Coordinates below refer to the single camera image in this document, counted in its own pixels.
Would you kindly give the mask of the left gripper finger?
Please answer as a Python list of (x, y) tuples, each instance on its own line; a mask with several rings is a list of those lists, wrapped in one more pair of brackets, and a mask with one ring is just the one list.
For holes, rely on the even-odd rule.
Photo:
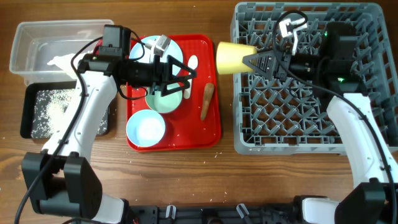
[[(176, 84), (177, 87), (169, 90), (167, 87), (171, 84)], [(168, 80), (160, 83), (160, 94), (161, 96), (167, 96), (178, 91), (186, 90), (189, 87), (191, 87), (191, 84), (188, 80)]]
[(194, 69), (190, 68), (188, 65), (183, 64), (182, 62), (180, 62), (173, 56), (168, 55), (167, 62), (166, 62), (166, 74), (169, 77), (174, 77), (173, 72), (172, 72), (173, 66), (176, 66), (176, 67), (180, 68), (181, 70), (185, 70), (186, 72), (188, 72), (189, 75), (185, 76), (185, 78), (196, 78), (197, 77), (197, 72)]

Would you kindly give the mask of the green bowl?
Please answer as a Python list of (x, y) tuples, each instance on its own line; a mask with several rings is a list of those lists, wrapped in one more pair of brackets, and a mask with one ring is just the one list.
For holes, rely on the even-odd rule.
[(148, 95), (145, 97), (147, 106), (158, 113), (171, 113), (175, 111), (181, 104), (183, 98), (182, 90), (167, 96), (161, 96), (159, 91), (153, 91), (150, 95), (151, 88), (147, 87)]

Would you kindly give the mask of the yellow cup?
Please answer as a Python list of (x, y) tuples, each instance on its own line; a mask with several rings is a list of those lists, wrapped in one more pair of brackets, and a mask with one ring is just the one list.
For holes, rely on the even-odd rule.
[(255, 46), (220, 42), (216, 51), (216, 68), (219, 75), (253, 72), (243, 63), (243, 57), (256, 54)]

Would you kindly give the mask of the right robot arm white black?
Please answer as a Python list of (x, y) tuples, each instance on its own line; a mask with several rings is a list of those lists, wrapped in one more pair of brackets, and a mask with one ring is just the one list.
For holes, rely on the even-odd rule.
[(238, 57), (246, 71), (265, 78), (292, 77), (310, 85), (345, 147), (353, 191), (340, 202), (299, 197), (296, 220), (300, 222), (397, 222), (397, 162), (374, 119), (365, 84), (353, 72), (356, 42), (352, 25), (330, 22), (317, 55), (250, 47)]

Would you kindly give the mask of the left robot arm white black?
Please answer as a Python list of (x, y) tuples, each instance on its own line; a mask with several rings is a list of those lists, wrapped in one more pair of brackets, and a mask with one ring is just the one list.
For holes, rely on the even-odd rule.
[(136, 223), (127, 200), (103, 192), (90, 165), (91, 150), (104, 112), (121, 85), (157, 90), (162, 96), (190, 86), (196, 71), (168, 56), (161, 62), (142, 63), (129, 56), (138, 35), (127, 27), (105, 25), (100, 46), (88, 54), (79, 50), (70, 65), (77, 81), (75, 96), (68, 105), (64, 123), (40, 152), (28, 152), (22, 160), (27, 192), (35, 213), (67, 217), (70, 222)]

